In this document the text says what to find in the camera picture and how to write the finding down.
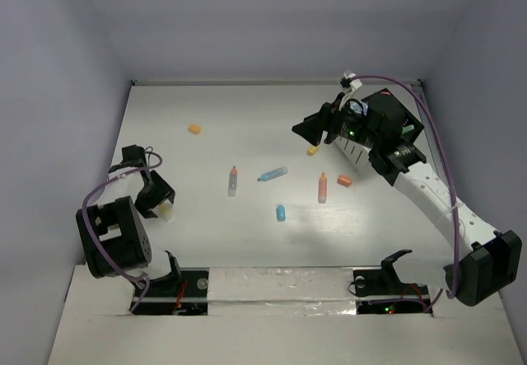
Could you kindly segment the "yellow highlighter pen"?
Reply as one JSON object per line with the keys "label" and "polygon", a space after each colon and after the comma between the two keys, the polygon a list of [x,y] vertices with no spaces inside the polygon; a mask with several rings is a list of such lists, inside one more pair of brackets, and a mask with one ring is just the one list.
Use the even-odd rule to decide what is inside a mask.
{"label": "yellow highlighter pen", "polygon": [[159,206],[159,212],[160,212],[161,217],[166,222],[170,222],[173,219],[173,217],[174,217],[173,206],[170,203],[168,203],[168,204],[161,204]]}

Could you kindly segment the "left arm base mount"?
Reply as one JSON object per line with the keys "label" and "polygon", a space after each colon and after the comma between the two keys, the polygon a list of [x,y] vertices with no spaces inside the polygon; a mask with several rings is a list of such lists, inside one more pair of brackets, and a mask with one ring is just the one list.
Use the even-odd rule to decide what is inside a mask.
{"label": "left arm base mount", "polygon": [[130,311],[136,316],[206,316],[208,314],[209,269],[181,269],[166,251],[170,271],[150,282],[142,298],[135,288]]}

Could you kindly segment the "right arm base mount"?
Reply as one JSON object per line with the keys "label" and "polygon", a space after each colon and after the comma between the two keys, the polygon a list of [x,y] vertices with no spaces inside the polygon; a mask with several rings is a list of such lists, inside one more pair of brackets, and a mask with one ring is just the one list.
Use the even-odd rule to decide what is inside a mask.
{"label": "right arm base mount", "polygon": [[348,292],[357,301],[359,315],[431,313],[430,294],[427,286],[402,283],[394,269],[394,263],[411,250],[399,250],[384,258],[376,268],[355,269]]}

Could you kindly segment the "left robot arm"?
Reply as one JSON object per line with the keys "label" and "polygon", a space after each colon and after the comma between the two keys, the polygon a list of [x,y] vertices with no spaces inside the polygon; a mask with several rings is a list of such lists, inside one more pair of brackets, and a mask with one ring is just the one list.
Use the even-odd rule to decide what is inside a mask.
{"label": "left robot arm", "polygon": [[161,156],[153,147],[121,148],[104,183],[93,189],[77,210],[76,222],[87,267],[94,278],[120,276],[145,289],[147,274],[131,274],[152,261],[144,219],[167,218],[175,190],[156,171]]}

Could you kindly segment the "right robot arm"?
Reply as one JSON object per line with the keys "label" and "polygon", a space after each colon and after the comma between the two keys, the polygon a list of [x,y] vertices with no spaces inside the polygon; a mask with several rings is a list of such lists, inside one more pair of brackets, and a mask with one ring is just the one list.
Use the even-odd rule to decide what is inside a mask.
{"label": "right robot arm", "polygon": [[439,276],[455,298],[474,307],[516,279],[522,241],[478,217],[433,171],[414,142],[421,122],[387,89],[359,101],[339,93],[292,132],[318,146],[343,139],[368,149],[373,170],[414,203],[449,242],[453,260]]}

